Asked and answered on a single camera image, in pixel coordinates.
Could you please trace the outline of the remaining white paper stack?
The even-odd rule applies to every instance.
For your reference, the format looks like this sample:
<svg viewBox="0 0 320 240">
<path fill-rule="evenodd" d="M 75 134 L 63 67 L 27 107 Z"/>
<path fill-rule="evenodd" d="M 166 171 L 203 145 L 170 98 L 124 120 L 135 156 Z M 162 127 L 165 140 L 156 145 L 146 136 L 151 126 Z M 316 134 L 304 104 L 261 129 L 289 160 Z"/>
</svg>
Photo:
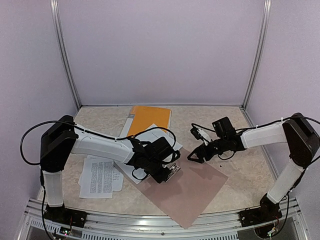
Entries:
<svg viewBox="0 0 320 240">
<path fill-rule="evenodd" d="M 78 184 L 81 199 L 108 199 L 123 188 L 124 175 L 116 169 L 114 161 L 87 156 Z"/>
</svg>

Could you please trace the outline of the translucent grey plastic sheet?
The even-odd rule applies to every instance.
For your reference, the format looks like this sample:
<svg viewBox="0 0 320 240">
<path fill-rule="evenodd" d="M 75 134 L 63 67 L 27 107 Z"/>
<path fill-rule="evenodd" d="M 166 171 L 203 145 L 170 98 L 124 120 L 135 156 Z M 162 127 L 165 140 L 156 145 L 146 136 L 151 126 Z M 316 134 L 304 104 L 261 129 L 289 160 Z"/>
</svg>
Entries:
<svg viewBox="0 0 320 240">
<path fill-rule="evenodd" d="M 187 160 L 189 151 L 180 149 L 175 162 L 180 170 L 167 182 L 148 177 L 137 185 L 162 212 L 182 228 L 188 229 L 215 198 L 228 176 L 207 163 Z"/>
</svg>

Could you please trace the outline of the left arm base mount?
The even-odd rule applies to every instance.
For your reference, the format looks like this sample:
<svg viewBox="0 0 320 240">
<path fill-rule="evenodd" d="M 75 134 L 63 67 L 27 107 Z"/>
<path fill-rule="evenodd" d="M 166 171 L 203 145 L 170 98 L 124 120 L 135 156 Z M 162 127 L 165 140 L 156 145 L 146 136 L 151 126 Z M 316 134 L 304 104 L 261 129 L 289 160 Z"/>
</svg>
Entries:
<svg viewBox="0 0 320 240">
<path fill-rule="evenodd" d="M 44 210 L 44 219 L 70 227 L 84 228 L 88 213 L 81 210 L 47 206 Z"/>
</svg>

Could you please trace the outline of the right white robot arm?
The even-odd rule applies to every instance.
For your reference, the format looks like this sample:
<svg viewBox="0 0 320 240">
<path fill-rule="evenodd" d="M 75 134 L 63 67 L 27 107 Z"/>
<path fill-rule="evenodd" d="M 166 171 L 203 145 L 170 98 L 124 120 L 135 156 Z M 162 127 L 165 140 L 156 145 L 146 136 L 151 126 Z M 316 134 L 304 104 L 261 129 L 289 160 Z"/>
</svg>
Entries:
<svg viewBox="0 0 320 240">
<path fill-rule="evenodd" d="M 225 116 L 212 123 L 217 137 L 215 140 L 210 138 L 206 128 L 194 123 L 190 132 L 197 140 L 202 140 L 202 144 L 187 159 L 203 164 L 214 156 L 221 157 L 225 152 L 235 154 L 261 147 L 274 164 L 276 157 L 270 154 L 270 150 L 281 150 L 278 159 L 282 168 L 276 170 L 276 181 L 262 197 L 255 212 L 260 222 L 266 222 L 276 215 L 281 200 L 300 183 L 309 166 L 320 158 L 317 154 L 320 150 L 320 135 L 313 126 L 319 123 L 297 112 L 262 125 L 236 129 Z"/>
</svg>

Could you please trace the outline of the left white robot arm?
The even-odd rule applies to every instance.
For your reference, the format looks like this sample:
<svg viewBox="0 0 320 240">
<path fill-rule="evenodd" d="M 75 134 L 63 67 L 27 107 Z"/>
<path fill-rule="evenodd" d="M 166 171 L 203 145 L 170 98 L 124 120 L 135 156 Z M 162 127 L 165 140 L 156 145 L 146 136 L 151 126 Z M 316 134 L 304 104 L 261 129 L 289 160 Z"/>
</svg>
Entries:
<svg viewBox="0 0 320 240">
<path fill-rule="evenodd" d="M 43 176 L 50 214 L 63 223 L 70 218 L 64 205 L 62 171 L 70 154 L 92 155 L 142 169 L 157 183 L 168 182 L 179 170 L 176 160 L 181 156 L 165 136 L 154 141 L 140 140 L 141 132 L 116 138 L 77 125 L 70 115 L 51 121 L 41 136 L 40 169 Z"/>
</svg>

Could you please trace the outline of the orange file folder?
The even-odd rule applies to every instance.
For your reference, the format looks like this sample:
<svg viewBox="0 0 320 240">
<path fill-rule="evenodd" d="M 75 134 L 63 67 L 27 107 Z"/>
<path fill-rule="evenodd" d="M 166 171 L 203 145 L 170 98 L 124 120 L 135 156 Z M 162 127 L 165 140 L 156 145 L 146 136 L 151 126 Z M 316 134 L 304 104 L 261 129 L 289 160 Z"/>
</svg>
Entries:
<svg viewBox="0 0 320 240">
<path fill-rule="evenodd" d="M 119 137 L 135 135 L 150 126 L 169 129 L 171 116 L 172 111 L 169 108 L 135 105 L 131 108 Z"/>
</svg>

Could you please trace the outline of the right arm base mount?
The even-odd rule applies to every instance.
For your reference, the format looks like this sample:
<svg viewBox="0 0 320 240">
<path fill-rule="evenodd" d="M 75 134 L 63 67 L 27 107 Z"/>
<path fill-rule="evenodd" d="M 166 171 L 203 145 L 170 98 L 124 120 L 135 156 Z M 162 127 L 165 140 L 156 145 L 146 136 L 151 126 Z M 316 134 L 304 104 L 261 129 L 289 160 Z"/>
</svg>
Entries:
<svg viewBox="0 0 320 240">
<path fill-rule="evenodd" d="M 245 209 L 238 213 L 241 226 L 250 227 L 253 225 L 264 224 L 270 221 L 274 221 L 283 217 L 281 211 L 276 211 L 271 215 L 265 215 L 262 213 L 260 208 L 253 208 L 253 209 Z"/>
</svg>

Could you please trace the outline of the white printed paper sheets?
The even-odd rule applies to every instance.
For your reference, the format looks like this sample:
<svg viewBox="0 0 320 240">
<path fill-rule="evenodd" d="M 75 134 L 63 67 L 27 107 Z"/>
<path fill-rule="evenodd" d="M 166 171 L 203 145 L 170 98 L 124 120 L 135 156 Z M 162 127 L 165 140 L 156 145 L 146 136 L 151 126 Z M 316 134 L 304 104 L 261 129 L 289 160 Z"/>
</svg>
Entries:
<svg viewBox="0 0 320 240">
<path fill-rule="evenodd" d="M 161 168 L 177 164 L 183 146 L 172 131 L 167 134 L 165 130 L 164 127 L 150 126 L 137 133 L 133 139 L 133 159 L 128 163 L 116 162 L 117 169 L 139 184 Z"/>
</svg>

